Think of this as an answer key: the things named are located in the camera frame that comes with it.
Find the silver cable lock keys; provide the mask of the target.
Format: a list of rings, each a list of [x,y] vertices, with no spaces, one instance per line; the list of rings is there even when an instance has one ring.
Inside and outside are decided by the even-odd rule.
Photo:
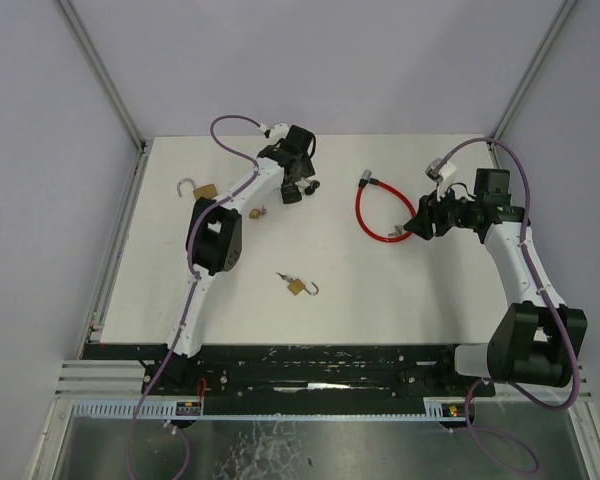
[[[387,237],[388,238],[397,238],[397,237],[401,237],[403,234],[404,234],[403,226],[395,225],[393,231],[389,232],[387,234]]]

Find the black Kaijing padlock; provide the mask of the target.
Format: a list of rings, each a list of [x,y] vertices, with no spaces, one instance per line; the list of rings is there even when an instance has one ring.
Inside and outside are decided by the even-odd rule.
[[[302,193],[295,184],[282,185],[280,193],[282,202],[285,205],[295,204],[302,200]]]

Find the black-headed key bunch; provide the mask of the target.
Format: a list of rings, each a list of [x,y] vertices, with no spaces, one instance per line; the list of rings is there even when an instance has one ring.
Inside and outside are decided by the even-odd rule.
[[[304,188],[303,193],[306,196],[311,196],[313,195],[317,189],[321,186],[321,182],[318,180],[312,180],[310,181]]]

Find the red cable lock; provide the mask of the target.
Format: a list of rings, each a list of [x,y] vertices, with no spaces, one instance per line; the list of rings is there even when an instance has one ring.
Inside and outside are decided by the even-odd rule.
[[[415,216],[416,210],[406,195],[377,179],[369,169],[358,180],[354,210],[361,230],[377,242],[398,244],[412,236],[404,231],[401,237],[387,237],[395,225],[404,226]]]

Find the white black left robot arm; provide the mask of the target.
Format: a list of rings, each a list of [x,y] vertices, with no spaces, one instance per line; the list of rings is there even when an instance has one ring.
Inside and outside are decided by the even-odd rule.
[[[265,146],[251,156],[226,145],[215,132],[224,120],[244,120],[256,126],[266,139]],[[316,136],[303,127],[285,123],[268,127],[249,117],[229,114],[212,121],[210,135],[220,148],[250,162],[251,170],[226,192],[194,203],[185,241],[187,293],[180,319],[167,339],[166,356],[147,384],[146,395],[157,388],[169,367],[179,360],[188,361],[201,350],[204,301],[219,275],[233,269],[241,257],[243,215],[275,190],[285,205],[300,202],[303,194],[298,183],[315,175]]]

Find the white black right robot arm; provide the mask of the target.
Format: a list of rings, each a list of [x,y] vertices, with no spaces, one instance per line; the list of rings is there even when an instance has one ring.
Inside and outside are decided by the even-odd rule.
[[[424,240],[453,228],[476,233],[508,302],[488,342],[456,347],[456,372],[501,383],[566,386],[587,329],[584,312],[567,307],[544,272],[527,211],[511,203],[509,171],[478,169],[473,193],[462,197],[453,190],[455,171],[453,166],[428,169],[436,188],[420,198],[405,229]]]

